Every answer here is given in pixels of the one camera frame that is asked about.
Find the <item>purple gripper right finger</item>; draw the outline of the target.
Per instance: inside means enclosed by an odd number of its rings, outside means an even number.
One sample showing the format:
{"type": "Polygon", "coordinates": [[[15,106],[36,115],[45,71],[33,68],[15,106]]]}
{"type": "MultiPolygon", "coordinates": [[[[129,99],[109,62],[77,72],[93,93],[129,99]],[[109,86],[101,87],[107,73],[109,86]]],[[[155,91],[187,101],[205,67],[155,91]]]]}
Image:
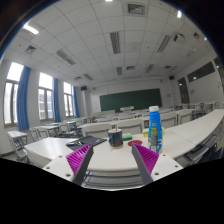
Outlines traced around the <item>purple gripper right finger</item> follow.
{"type": "Polygon", "coordinates": [[[153,181],[152,171],[157,163],[159,155],[142,145],[132,145],[132,155],[140,172],[140,176],[144,185],[153,181]]]}

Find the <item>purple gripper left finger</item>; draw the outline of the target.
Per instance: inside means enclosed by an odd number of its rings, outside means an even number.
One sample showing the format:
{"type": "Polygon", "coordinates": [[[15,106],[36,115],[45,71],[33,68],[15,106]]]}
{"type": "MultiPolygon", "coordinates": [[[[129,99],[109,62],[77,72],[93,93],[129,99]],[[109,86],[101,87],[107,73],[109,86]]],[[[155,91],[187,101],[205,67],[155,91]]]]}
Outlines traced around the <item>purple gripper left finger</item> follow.
{"type": "Polygon", "coordinates": [[[93,145],[88,144],[66,156],[67,162],[74,173],[75,184],[82,185],[92,155],[93,145]]]}

